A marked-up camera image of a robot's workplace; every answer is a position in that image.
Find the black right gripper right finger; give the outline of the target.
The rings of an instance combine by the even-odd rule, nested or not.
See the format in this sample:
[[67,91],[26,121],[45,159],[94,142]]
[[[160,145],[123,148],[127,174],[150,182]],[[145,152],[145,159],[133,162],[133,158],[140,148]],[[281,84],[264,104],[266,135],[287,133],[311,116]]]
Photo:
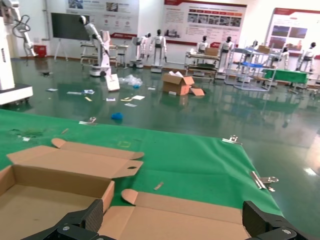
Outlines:
[[250,240],[317,240],[280,215],[260,210],[252,201],[242,204],[242,225]]

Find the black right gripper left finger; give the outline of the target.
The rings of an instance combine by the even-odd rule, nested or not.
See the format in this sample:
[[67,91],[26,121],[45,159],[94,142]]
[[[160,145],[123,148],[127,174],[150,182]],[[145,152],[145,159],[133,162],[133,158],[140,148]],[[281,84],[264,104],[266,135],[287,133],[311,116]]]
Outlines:
[[98,231],[102,226],[103,201],[95,199],[91,205],[79,211],[67,213],[54,226],[27,236],[26,240],[103,240]]

